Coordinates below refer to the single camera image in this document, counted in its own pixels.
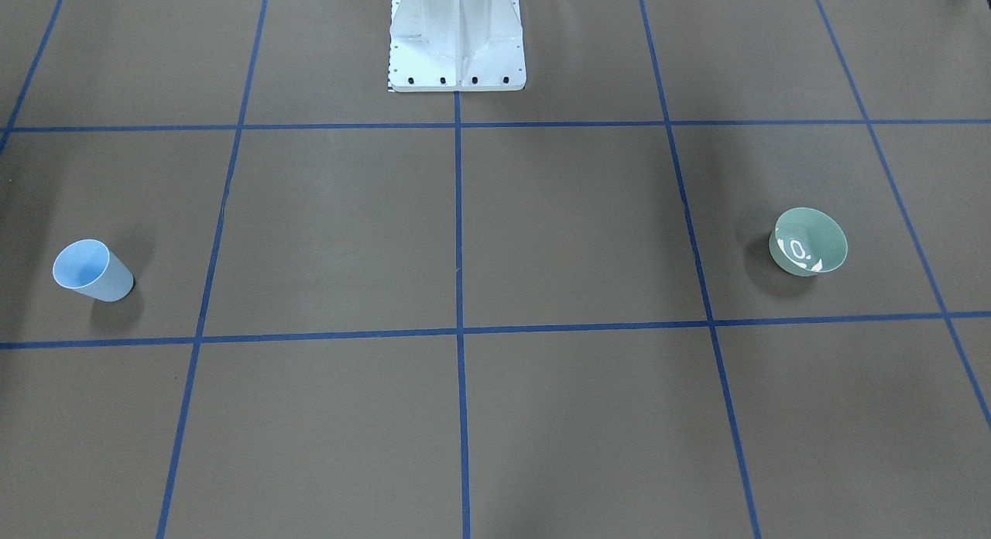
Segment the light green bowl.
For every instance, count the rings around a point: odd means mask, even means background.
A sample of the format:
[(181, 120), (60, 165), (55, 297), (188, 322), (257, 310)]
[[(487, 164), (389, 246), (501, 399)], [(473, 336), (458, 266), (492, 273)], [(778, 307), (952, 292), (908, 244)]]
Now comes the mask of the light green bowl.
[(783, 271), (799, 277), (839, 270), (849, 244), (838, 222), (817, 208), (790, 208), (779, 215), (768, 249)]

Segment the light blue plastic cup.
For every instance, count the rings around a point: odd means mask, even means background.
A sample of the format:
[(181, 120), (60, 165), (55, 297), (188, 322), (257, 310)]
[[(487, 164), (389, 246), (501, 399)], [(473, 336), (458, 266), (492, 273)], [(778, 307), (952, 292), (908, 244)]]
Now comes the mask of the light blue plastic cup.
[(134, 288), (134, 275), (97, 239), (82, 239), (65, 246), (52, 266), (57, 285), (97, 301), (114, 302)]

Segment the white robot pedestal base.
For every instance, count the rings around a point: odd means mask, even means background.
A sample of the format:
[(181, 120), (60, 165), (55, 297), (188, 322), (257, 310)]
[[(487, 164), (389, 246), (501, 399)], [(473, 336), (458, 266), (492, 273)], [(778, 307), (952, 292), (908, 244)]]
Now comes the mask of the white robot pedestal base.
[(520, 0), (390, 0), (387, 90), (521, 91)]

